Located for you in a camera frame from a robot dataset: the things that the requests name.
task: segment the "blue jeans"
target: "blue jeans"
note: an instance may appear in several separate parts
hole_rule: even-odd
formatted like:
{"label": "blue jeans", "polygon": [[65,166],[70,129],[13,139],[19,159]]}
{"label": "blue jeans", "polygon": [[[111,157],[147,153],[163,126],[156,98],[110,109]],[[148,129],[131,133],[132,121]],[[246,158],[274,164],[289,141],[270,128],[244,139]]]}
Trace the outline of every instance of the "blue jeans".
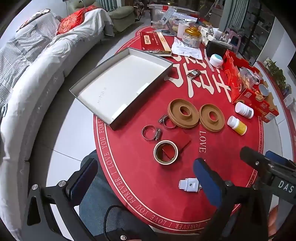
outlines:
{"label": "blue jeans", "polygon": [[[124,207],[124,205],[110,187],[96,150],[82,160],[81,167],[89,158],[98,161],[98,173],[79,205],[79,216],[92,235],[96,236],[103,233],[104,216],[108,207],[111,205]],[[142,241],[157,240],[156,234],[149,225],[143,223],[128,210],[113,208],[107,218],[106,231],[109,232],[119,228],[129,233],[133,239],[141,239]]]}

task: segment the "screw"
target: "screw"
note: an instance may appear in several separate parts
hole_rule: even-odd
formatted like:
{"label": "screw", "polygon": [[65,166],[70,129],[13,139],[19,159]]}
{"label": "screw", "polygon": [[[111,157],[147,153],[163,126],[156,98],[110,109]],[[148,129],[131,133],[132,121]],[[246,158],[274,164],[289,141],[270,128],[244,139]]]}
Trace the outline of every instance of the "screw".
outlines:
{"label": "screw", "polygon": [[232,181],[225,181],[226,186],[230,187],[233,185]]}
{"label": "screw", "polygon": [[59,182],[59,187],[63,187],[63,186],[65,186],[66,185],[66,181],[60,181]]}
{"label": "screw", "polygon": [[36,190],[38,188],[38,185],[37,184],[34,184],[33,186],[32,186],[32,189],[33,190]]}

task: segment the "plastic stool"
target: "plastic stool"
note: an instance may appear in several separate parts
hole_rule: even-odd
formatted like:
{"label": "plastic stool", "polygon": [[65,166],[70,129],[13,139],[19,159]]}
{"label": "plastic stool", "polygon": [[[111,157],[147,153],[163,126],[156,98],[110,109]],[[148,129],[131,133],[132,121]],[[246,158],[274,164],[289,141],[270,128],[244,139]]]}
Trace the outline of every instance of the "plastic stool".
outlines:
{"label": "plastic stool", "polygon": [[231,39],[230,44],[232,45],[232,48],[236,50],[235,53],[238,53],[242,37],[229,28],[226,29],[225,33],[228,33],[227,39]]}

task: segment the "white jar with blue lid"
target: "white jar with blue lid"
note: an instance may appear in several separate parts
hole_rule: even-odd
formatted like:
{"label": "white jar with blue lid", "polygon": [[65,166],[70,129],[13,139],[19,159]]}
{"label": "white jar with blue lid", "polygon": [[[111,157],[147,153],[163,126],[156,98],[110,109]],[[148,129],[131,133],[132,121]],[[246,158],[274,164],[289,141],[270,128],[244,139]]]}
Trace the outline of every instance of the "white jar with blue lid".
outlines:
{"label": "white jar with blue lid", "polygon": [[223,59],[220,55],[218,54],[213,54],[210,58],[210,64],[212,66],[214,66],[217,69],[221,69],[222,68],[222,64],[223,64]]}

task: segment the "red pillow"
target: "red pillow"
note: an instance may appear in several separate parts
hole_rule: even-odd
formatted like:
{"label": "red pillow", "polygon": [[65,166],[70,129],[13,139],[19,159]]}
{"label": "red pillow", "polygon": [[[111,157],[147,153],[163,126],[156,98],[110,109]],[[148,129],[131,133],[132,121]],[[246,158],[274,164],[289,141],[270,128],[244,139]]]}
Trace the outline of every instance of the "red pillow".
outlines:
{"label": "red pillow", "polygon": [[91,11],[91,10],[98,9],[98,8],[100,8],[100,7],[96,7],[96,6],[94,6],[94,5],[90,5],[90,6],[88,6],[87,8],[85,8],[85,12],[89,12],[89,11]]}
{"label": "red pillow", "polygon": [[63,18],[60,25],[59,25],[57,35],[64,34],[64,33],[68,32],[69,30],[82,24],[84,21],[84,14],[85,14],[84,8],[82,8],[82,9],[78,10],[77,12],[72,13],[68,17]]}

